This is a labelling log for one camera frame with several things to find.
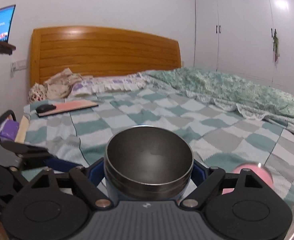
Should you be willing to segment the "pink insulated cup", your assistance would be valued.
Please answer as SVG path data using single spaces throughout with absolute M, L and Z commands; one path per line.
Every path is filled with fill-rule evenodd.
M 226 173 L 222 196 L 263 199 L 274 195 L 271 172 L 262 163 L 244 163 Z

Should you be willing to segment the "blue cartoon cup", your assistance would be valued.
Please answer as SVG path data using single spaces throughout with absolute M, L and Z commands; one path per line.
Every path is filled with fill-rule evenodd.
M 133 126 L 107 143 L 104 174 L 108 196 L 121 200 L 178 201 L 190 182 L 194 155 L 189 144 L 167 129 Z

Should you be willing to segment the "checkered green bed blanket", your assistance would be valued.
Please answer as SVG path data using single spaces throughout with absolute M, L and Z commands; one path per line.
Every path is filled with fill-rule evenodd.
M 273 119 L 251 120 L 181 94 L 154 88 L 91 97 L 97 107 L 39 118 L 38 103 L 26 105 L 25 143 L 46 147 L 60 159 L 89 166 L 100 159 L 115 133 L 136 125 L 165 128 L 182 137 L 204 166 L 227 172 L 238 165 L 264 164 L 274 190 L 294 203 L 294 125 Z

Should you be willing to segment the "pink tablet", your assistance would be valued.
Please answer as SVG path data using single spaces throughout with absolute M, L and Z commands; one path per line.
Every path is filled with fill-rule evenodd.
M 64 102 L 64 103 L 57 103 L 57 104 L 52 104 L 52 105 L 56 106 L 55 110 L 37 114 L 38 117 L 45 117 L 45 116 L 56 115 L 56 114 L 72 112 L 72 111 L 77 111 L 77 110 L 81 110 L 81 109 L 87 109 L 87 108 L 93 108 L 93 107 L 99 106 L 98 103 L 96 103 L 96 102 L 93 102 L 90 100 L 84 100 L 84 99 L 69 101 L 69 102 Z

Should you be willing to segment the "black computer mouse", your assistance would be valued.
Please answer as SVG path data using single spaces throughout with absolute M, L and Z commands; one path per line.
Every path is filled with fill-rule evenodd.
M 36 108 L 36 113 L 37 114 L 45 113 L 45 112 L 52 111 L 52 110 L 55 110 L 55 109 L 56 109 L 55 105 L 43 104 L 43 105 L 40 105 L 39 107 Z

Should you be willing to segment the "crumpled beige floral cloth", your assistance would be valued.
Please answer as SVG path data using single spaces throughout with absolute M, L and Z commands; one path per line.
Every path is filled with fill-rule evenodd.
M 35 83 L 29 90 L 28 103 L 45 99 L 64 99 L 69 96 L 73 85 L 83 79 L 80 74 L 73 73 L 69 68 L 66 68 L 44 81 L 44 83 Z

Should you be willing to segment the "purple floral pillow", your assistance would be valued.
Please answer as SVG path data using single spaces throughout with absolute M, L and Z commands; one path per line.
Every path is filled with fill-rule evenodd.
M 69 97 L 83 97 L 101 93 L 130 92 L 146 86 L 139 74 L 126 76 L 93 77 L 73 85 Z

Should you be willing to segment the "wooden headboard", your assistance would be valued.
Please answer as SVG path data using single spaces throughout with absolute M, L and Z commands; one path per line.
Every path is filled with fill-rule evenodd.
M 62 26 L 34 29 L 29 82 L 43 83 L 68 68 L 91 76 L 121 76 L 182 66 L 178 41 L 133 30 Z

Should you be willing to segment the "green floral quilt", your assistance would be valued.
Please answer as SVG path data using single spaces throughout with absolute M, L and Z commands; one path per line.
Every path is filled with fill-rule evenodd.
M 266 120 L 294 133 L 294 96 L 236 75 L 197 68 L 147 70 L 141 77 L 152 87 L 237 111 L 246 119 Z

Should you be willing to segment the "laptop screen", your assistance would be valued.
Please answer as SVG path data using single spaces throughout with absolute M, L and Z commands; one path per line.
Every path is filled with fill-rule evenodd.
M 0 8 L 0 41 L 8 42 L 16 5 Z

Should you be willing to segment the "green hanging ornament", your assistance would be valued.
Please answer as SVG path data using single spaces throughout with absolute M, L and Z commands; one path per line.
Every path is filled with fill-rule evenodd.
M 273 39 L 273 60 L 274 60 L 274 64 L 277 65 L 278 57 L 279 57 L 279 51 L 278 51 L 279 39 L 277 36 L 276 29 L 274 29 L 272 33 L 272 39 Z

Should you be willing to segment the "white wardrobe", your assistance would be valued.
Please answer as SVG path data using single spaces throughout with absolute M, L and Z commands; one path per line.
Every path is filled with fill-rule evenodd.
M 194 66 L 294 95 L 294 0 L 195 0 Z M 279 57 L 273 60 L 277 30 Z

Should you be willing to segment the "wall power socket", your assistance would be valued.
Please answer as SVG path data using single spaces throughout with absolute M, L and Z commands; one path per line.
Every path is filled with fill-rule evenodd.
M 18 60 L 11 63 L 11 70 L 13 72 L 27 69 L 27 61 L 26 60 Z

